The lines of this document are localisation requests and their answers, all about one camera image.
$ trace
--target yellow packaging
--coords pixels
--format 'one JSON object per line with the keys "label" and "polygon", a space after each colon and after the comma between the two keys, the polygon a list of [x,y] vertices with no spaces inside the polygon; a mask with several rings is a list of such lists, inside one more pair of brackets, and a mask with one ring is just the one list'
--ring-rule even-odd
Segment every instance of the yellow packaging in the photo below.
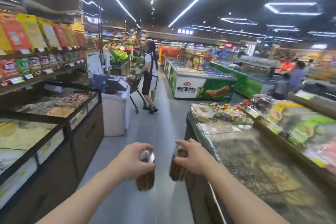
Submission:
{"label": "yellow packaging", "polygon": [[75,35],[75,32],[72,31],[71,27],[66,24],[60,24],[62,29],[64,30],[64,34],[66,39],[68,40],[68,43],[70,47],[77,46],[77,38]]}
{"label": "yellow packaging", "polygon": [[37,17],[37,23],[48,48],[51,49],[53,47],[61,47],[52,27],[53,21]]}
{"label": "yellow packaging", "polygon": [[0,50],[1,51],[10,51],[12,50],[12,45],[9,42],[5,31],[3,30],[2,26],[0,25]]}
{"label": "yellow packaging", "polygon": [[40,31],[37,17],[28,14],[18,14],[16,19],[22,24],[33,48],[45,48],[47,44]]}

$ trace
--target tile floor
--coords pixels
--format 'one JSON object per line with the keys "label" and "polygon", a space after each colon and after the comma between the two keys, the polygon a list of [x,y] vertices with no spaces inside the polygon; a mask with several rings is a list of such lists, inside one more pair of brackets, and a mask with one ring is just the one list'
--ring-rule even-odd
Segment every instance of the tile floor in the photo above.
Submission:
{"label": "tile floor", "polygon": [[[99,207],[90,223],[118,224],[193,224],[193,215],[184,182],[173,182],[169,168],[175,140],[183,140],[186,116],[193,101],[175,100],[166,75],[159,69],[159,84],[155,104],[159,112],[151,115],[142,110],[137,93],[132,97],[139,107],[136,114],[130,108],[130,123],[123,137],[105,137],[99,146],[81,184],[86,184],[98,171],[127,145],[133,142],[149,143],[155,148],[155,185],[149,192],[139,192],[134,181],[117,187]],[[242,101],[235,94],[231,104]]]}

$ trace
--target display counter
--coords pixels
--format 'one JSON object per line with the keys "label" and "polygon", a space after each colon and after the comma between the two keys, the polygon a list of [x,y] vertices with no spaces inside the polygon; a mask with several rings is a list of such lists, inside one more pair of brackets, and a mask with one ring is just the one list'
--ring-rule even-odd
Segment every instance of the display counter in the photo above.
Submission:
{"label": "display counter", "polygon": [[76,191],[103,139],[101,96],[43,81],[0,103],[0,222],[33,224]]}
{"label": "display counter", "polygon": [[[288,222],[336,221],[335,188],[320,179],[316,169],[284,148],[275,139],[274,128],[255,121],[254,128],[237,129],[237,125],[213,118],[216,115],[211,115],[208,107],[193,105],[187,115],[185,140],[200,142],[239,182]],[[202,176],[189,173],[186,185],[195,224],[233,223]]]}
{"label": "display counter", "polygon": [[197,71],[183,62],[165,59],[165,72],[174,98],[230,102],[237,79],[211,68]]}
{"label": "display counter", "polygon": [[223,73],[233,74],[237,78],[237,86],[234,90],[249,99],[251,99],[254,94],[267,94],[268,90],[273,89],[278,81],[282,79],[280,75],[274,75],[272,78],[268,78],[267,70],[263,68],[258,68],[257,70],[255,68],[251,69],[251,66],[259,66],[255,64],[246,64],[242,67],[233,68],[232,63],[213,61],[209,63],[209,66]]}

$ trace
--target black apron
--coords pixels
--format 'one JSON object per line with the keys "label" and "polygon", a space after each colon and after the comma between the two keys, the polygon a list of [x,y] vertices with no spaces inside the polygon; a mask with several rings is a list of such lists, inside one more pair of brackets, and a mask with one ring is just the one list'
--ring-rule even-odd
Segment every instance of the black apron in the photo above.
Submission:
{"label": "black apron", "polygon": [[149,90],[151,87],[151,83],[152,83],[152,79],[153,77],[156,77],[156,85],[155,85],[155,89],[157,87],[158,84],[158,80],[159,78],[155,75],[153,75],[153,65],[154,65],[154,57],[151,53],[148,53],[150,55],[150,57],[152,58],[151,64],[150,64],[150,70],[148,72],[148,70],[146,70],[143,74],[143,86],[142,86],[142,91],[141,93],[145,96],[149,95]]}

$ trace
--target shopping cart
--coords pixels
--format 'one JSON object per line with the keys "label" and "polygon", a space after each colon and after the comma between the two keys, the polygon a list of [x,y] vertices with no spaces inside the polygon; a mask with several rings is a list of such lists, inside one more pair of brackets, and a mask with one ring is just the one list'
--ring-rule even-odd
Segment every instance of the shopping cart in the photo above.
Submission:
{"label": "shopping cart", "polygon": [[[124,75],[122,76],[123,80],[128,82],[129,86],[130,86],[130,89],[131,89],[131,94],[133,92],[138,92],[140,97],[142,98],[143,100],[143,106],[146,106],[146,101],[144,99],[144,97],[142,96],[142,94],[140,93],[139,91],[139,85],[141,83],[141,80],[143,78],[143,74],[130,74],[130,75]],[[137,105],[134,103],[134,100],[132,99],[132,96],[130,96],[130,99],[135,107],[135,112],[138,113],[139,112],[139,109],[137,107]]]}

